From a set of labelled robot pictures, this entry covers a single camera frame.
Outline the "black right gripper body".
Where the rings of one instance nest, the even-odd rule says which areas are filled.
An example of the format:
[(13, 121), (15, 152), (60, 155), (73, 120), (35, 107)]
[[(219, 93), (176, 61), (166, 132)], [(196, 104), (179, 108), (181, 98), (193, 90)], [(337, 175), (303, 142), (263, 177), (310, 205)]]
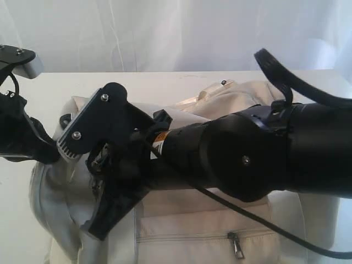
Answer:
[(131, 209), (151, 190), (165, 188), (165, 164), (155, 155), (164, 139), (163, 131), (135, 131), (123, 146), (102, 140), (90, 151), (95, 209)]

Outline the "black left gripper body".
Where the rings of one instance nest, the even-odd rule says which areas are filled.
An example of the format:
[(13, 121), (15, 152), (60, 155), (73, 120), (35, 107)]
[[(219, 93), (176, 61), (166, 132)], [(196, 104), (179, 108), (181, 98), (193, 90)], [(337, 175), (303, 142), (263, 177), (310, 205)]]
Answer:
[(25, 139), (30, 135), (26, 104), (27, 100), (13, 91), (1, 94), (1, 157), (8, 161), (34, 159)]

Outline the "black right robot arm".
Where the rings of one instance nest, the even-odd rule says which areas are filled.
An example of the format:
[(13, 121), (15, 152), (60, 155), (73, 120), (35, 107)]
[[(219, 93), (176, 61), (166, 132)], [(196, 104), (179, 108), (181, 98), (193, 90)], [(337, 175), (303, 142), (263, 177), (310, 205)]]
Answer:
[(84, 228), (103, 240), (152, 189), (219, 188), (243, 202), (274, 190), (351, 197), (351, 100), (253, 106), (170, 129), (126, 103), (93, 133), (87, 160), (102, 183)]

